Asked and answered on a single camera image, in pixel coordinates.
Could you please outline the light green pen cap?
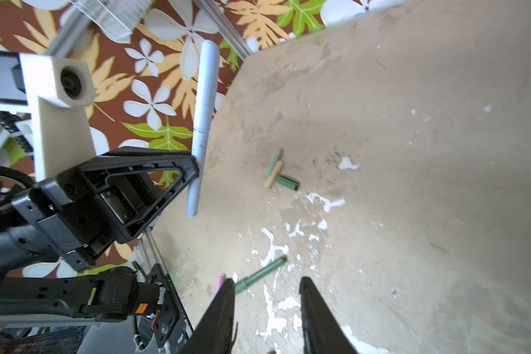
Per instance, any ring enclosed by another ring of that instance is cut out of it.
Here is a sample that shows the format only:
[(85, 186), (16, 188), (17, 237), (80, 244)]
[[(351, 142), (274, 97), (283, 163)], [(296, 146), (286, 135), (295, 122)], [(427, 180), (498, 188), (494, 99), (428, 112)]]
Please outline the light green pen cap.
[(275, 165), (283, 156), (284, 150), (282, 148), (276, 149), (271, 156), (268, 166), (265, 171), (265, 176), (270, 176), (274, 170)]

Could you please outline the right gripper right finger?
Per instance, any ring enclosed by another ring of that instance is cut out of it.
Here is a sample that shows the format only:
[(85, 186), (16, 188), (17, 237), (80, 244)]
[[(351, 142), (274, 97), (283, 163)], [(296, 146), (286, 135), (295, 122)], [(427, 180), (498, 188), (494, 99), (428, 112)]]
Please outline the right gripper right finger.
[(322, 298), (314, 281), (303, 277), (299, 284), (301, 298), (303, 352), (357, 353)]

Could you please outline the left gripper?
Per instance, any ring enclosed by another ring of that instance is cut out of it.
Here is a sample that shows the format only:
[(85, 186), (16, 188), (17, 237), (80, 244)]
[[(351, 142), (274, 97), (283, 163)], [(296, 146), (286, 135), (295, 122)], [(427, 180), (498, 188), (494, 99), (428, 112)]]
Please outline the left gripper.
[(118, 148), (72, 173), (35, 182), (8, 205), (8, 269), (62, 259), (76, 272), (97, 266), (112, 244), (127, 244), (199, 176), (187, 151)]

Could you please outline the blue pen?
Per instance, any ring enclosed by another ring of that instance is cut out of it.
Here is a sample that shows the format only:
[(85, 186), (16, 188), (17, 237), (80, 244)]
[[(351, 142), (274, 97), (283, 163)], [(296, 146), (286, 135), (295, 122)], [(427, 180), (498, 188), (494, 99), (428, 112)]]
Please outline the blue pen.
[(199, 61), (199, 79), (196, 92), (196, 108), (193, 115), (193, 141), (191, 155), (199, 167), (199, 176), (189, 186), (187, 193), (187, 216), (198, 215), (202, 181), (212, 116), (218, 89), (220, 51), (212, 41), (204, 41)]

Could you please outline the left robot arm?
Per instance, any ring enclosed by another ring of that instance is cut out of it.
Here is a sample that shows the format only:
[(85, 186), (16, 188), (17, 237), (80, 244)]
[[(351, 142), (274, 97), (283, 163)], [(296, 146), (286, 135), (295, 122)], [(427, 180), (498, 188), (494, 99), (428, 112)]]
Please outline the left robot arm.
[(199, 175), (187, 151), (119, 148), (34, 181), (0, 167), (0, 317), (98, 322), (180, 318), (160, 266), (98, 268), (139, 238)]

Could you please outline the beige pen cap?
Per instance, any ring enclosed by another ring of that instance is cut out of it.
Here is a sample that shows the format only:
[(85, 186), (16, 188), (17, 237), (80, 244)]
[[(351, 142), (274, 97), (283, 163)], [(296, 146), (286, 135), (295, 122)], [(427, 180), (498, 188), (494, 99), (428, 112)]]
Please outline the beige pen cap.
[(274, 165), (270, 175), (265, 180), (263, 187), (265, 189), (271, 189), (273, 187), (273, 184), (275, 183), (275, 179), (278, 175), (280, 175), (281, 170), (283, 169), (283, 161), (279, 160)]

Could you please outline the dark green pen cap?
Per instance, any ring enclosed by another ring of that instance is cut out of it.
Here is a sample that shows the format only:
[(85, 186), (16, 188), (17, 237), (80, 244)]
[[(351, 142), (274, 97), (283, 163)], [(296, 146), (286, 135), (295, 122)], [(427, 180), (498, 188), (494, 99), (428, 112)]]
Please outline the dark green pen cap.
[(298, 191), (300, 187), (298, 180), (283, 174), (276, 176), (274, 182), (293, 191)]

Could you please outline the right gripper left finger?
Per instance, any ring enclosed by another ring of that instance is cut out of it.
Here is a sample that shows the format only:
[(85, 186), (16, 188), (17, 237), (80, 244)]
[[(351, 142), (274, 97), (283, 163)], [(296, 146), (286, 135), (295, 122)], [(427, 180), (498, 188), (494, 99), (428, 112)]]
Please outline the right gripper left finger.
[(235, 283), (226, 279), (180, 353), (231, 353), (234, 314)]

